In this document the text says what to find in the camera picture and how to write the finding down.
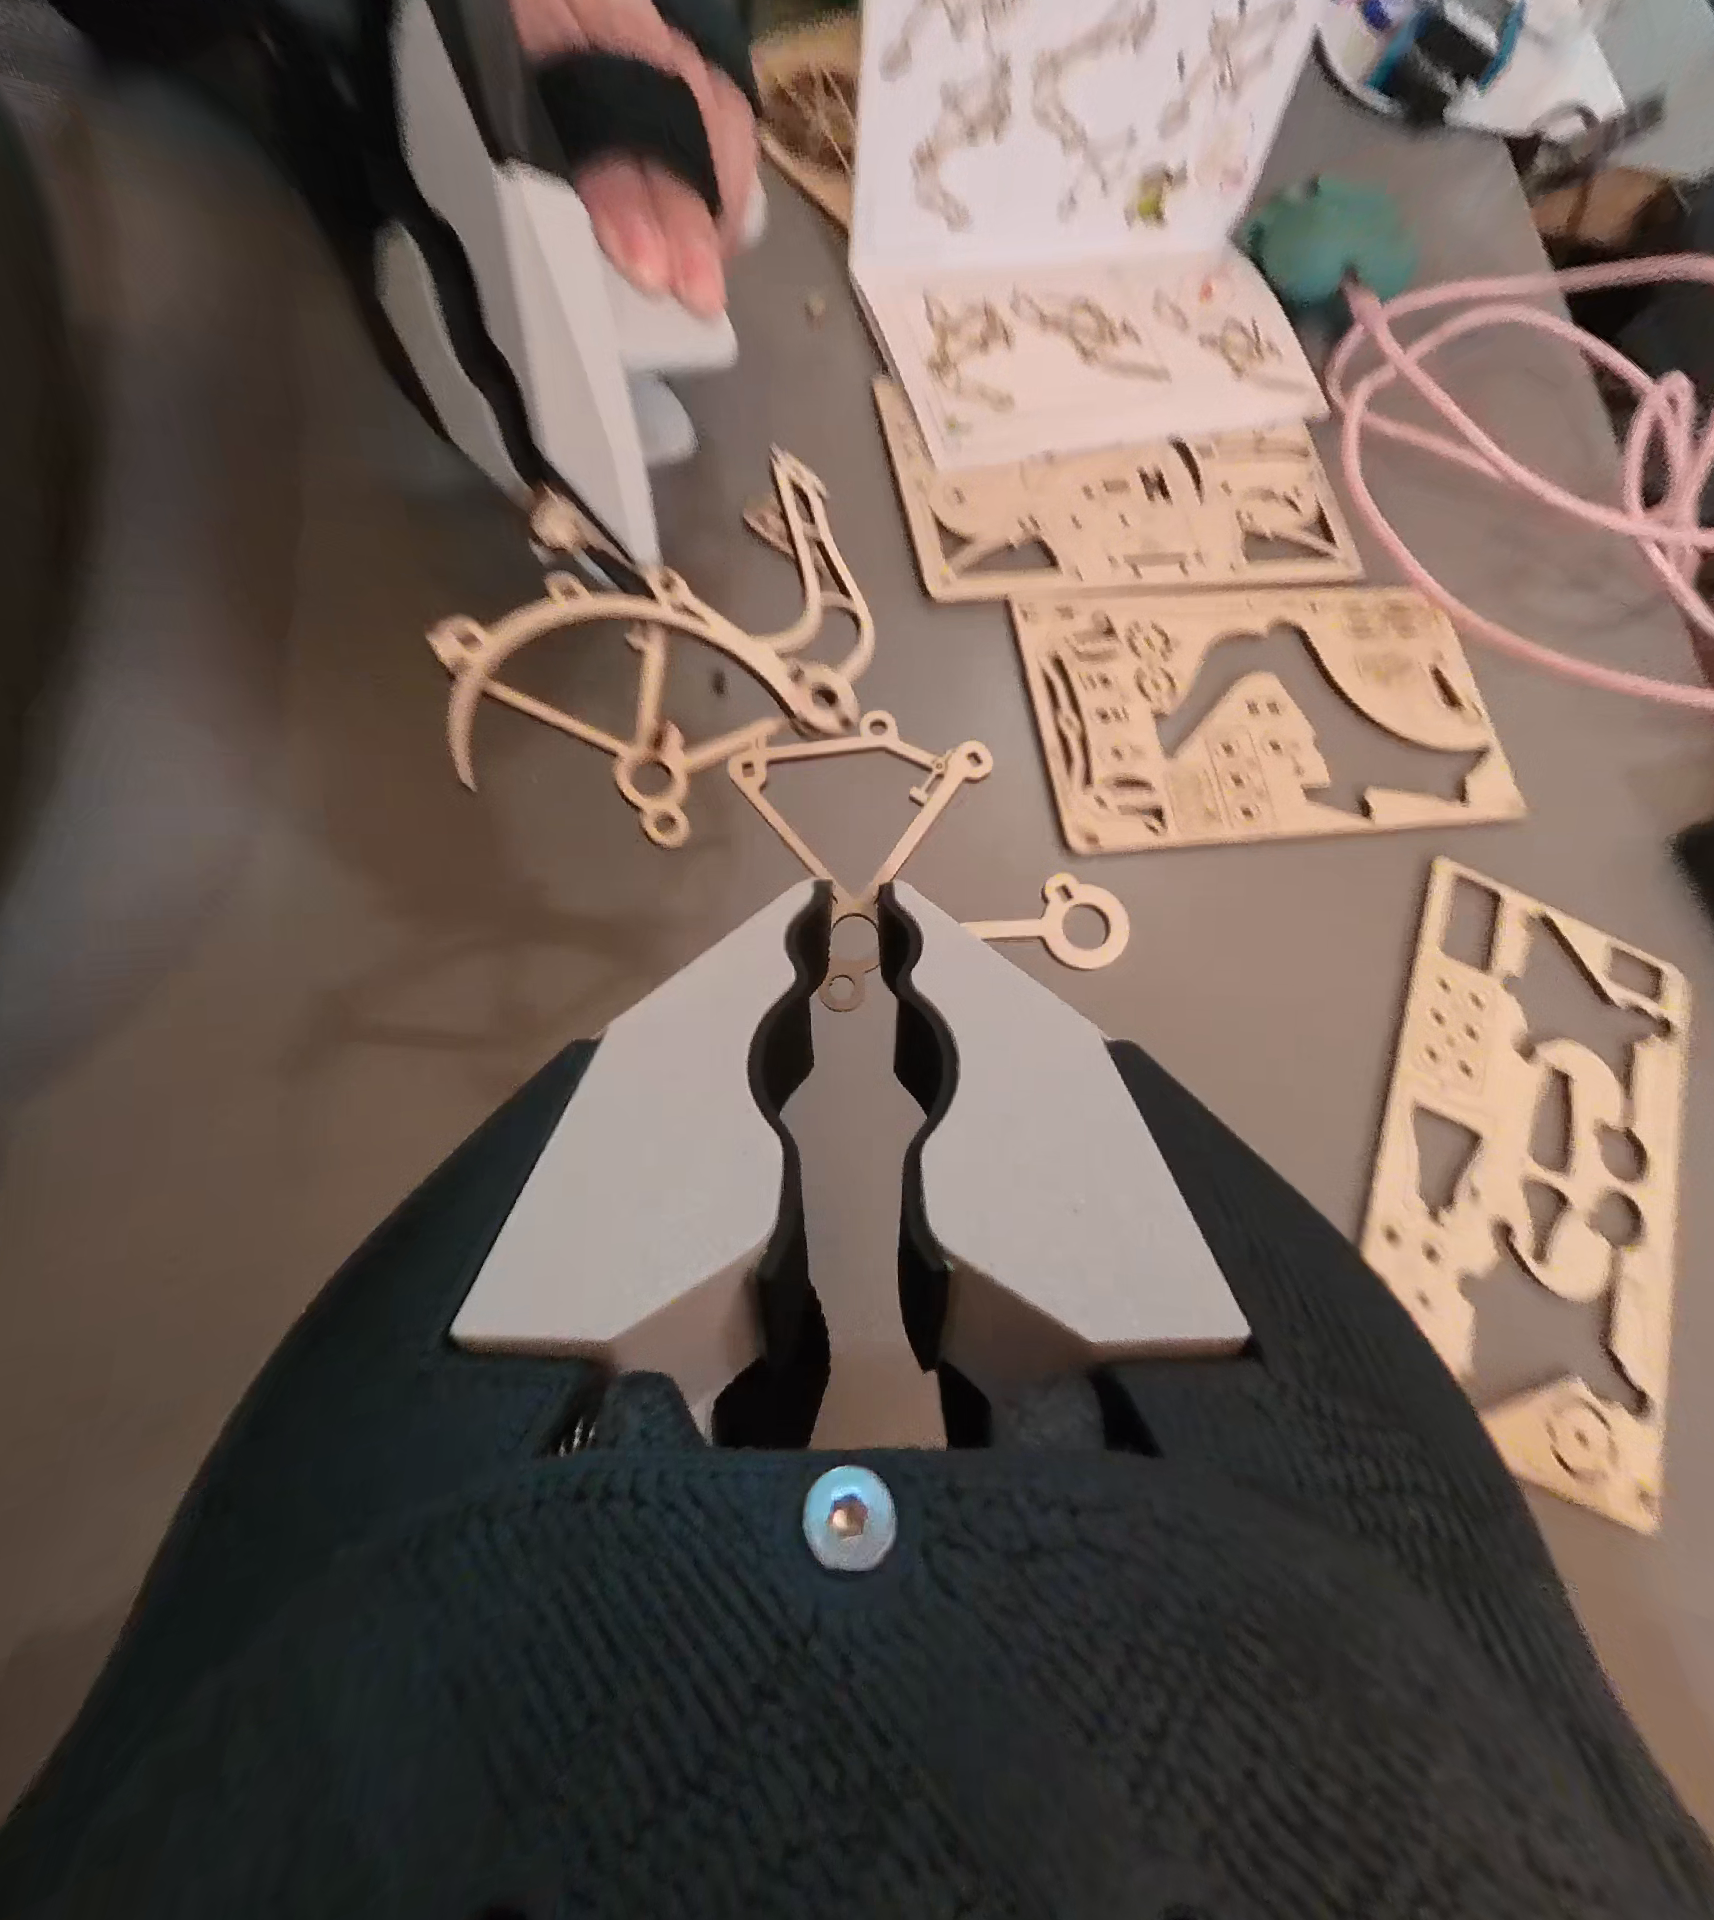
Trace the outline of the wooden parts sheet large cutout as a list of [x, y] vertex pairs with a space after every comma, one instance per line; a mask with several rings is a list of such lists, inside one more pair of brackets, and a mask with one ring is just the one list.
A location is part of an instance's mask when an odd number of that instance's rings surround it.
[[1468, 657], [1413, 591], [1034, 593], [1008, 615], [1069, 853], [1525, 815]]

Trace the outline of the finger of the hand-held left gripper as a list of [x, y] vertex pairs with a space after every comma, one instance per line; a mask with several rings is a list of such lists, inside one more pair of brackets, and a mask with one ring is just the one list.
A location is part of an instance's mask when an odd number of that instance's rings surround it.
[[654, 492], [588, 210], [570, 184], [518, 161], [494, 169], [494, 195], [536, 449], [631, 564], [655, 567]]
[[371, 274], [377, 315], [436, 430], [522, 509], [556, 492], [508, 230], [388, 224]]

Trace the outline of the teal frog toy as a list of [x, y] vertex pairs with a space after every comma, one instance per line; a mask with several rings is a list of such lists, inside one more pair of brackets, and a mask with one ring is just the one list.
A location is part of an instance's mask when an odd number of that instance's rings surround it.
[[1334, 174], [1256, 207], [1235, 244], [1292, 317], [1343, 313], [1350, 285], [1393, 301], [1411, 290], [1420, 267], [1398, 201], [1381, 187]]

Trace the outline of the wooden spoked wheel sheet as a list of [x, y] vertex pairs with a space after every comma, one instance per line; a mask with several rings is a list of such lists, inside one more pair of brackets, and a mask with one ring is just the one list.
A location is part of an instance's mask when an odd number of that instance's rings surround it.
[[852, 230], [859, 72], [842, 55], [803, 55], [757, 72], [763, 157], [826, 221]]

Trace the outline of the wooden bicycle fender fork part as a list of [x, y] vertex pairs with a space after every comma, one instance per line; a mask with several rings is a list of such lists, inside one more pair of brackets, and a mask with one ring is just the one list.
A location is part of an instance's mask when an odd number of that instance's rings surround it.
[[[752, 727], [691, 740], [671, 720], [666, 699], [674, 644], [691, 644], [736, 668], [806, 739], [837, 739], [861, 716], [859, 685], [876, 650], [870, 602], [844, 559], [829, 492], [793, 453], [773, 447], [772, 492], [790, 520], [800, 591], [787, 626], [756, 632], [710, 604], [668, 564], [642, 569], [631, 587], [613, 574], [616, 548], [556, 492], [529, 517], [531, 537], [560, 537], [562, 564], [546, 574], [531, 602], [496, 619], [449, 617], [426, 632], [448, 676], [443, 745], [456, 780], [477, 789], [475, 729], [485, 705], [508, 708], [542, 729], [603, 756], [609, 778], [643, 839], [677, 853], [690, 839], [691, 783], [726, 765]], [[631, 720], [626, 734], [509, 687], [504, 671], [536, 644], [590, 629], [616, 629], [636, 662]]]

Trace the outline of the wooden bicycle triangle frame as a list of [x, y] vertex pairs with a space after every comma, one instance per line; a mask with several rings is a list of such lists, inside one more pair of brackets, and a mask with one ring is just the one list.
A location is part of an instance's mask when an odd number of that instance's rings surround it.
[[[780, 771], [854, 758], [884, 758], [907, 773], [905, 824], [861, 884], [844, 882], [772, 798], [772, 780]], [[901, 737], [895, 716], [876, 708], [861, 712], [854, 730], [837, 737], [780, 740], [773, 724], [749, 727], [723, 756], [723, 771], [730, 787], [773, 832], [802, 874], [828, 893], [824, 956], [815, 963], [812, 991], [829, 1014], [858, 1013], [880, 964], [878, 900], [884, 889], [905, 874], [950, 807], [990, 780], [992, 753], [975, 739], [942, 751], [913, 745]], [[1123, 903], [1071, 873], [1056, 873], [1039, 884], [1031, 917], [974, 920], [961, 929], [992, 948], [1039, 948], [1067, 973], [1108, 970], [1132, 939]]]

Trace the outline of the white lamp base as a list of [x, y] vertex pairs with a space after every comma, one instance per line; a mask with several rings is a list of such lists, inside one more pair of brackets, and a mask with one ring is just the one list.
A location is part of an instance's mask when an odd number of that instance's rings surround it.
[[1520, 3], [1524, 27], [1516, 55], [1494, 84], [1454, 106], [1440, 127], [1409, 125], [1363, 96], [1360, 84], [1370, 38], [1355, 15], [1358, 4], [1323, 4], [1315, 55], [1323, 75], [1355, 104], [1406, 128], [1520, 138], [1594, 127], [1624, 104], [1584, 4]]

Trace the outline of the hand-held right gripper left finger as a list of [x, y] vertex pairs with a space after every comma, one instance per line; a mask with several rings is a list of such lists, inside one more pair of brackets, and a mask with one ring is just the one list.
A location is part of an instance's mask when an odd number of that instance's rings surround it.
[[670, 1381], [720, 1445], [807, 1445], [822, 1301], [786, 1111], [822, 889], [780, 893], [590, 1045], [452, 1323], [460, 1351]]

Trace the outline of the person's left hand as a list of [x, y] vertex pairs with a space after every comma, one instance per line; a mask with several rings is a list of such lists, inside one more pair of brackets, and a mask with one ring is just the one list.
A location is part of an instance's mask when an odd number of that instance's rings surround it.
[[597, 246], [638, 292], [726, 315], [762, 103], [736, 4], [514, 3], [518, 50]]

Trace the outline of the wooden parts sheet curved cutouts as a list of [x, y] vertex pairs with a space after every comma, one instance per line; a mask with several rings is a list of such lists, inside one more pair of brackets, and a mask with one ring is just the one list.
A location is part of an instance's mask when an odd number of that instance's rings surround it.
[[1363, 562], [1304, 427], [942, 473], [899, 387], [872, 400], [925, 594], [1350, 587]]

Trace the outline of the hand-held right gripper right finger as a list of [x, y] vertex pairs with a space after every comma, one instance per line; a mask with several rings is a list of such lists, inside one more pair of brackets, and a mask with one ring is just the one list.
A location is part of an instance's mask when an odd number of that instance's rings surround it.
[[1239, 1356], [1249, 1320], [1108, 1037], [907, 884], [884, 889], [891, 1073], [918, 1111], [899, 1173], [895, 1298], [942, 1440], [1097, 1373]]

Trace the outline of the blue black small device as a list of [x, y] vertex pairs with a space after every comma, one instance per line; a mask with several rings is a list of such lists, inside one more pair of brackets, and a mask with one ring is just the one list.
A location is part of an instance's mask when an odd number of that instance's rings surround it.
[[1400, 123], [1438, 128], [1510, 67], [1525, 4], [1362, 3], [1355, 16], [1370, 38], [1363, 96]]

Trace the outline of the narrow wooden parts sheet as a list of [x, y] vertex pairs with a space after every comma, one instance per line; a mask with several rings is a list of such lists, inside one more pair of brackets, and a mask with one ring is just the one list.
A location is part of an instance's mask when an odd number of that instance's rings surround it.
[[1565, 1370], [1480, 1421], [1518, 1483], [1640, 1536], [1664, 1518], [1692, 1017], [1672, 963], [1436, 859], [1358, 1234], [1459, 1382], [1501, 1258], [1599, 1312], [1619, 1399]]

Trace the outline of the white instruction booklet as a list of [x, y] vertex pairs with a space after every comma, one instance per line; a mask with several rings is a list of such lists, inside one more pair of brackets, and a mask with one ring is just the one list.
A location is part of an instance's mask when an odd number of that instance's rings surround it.
[[859, 7], [848, 274], [933, 468], [1323, 418], [1238, 246], [1315, 15]]

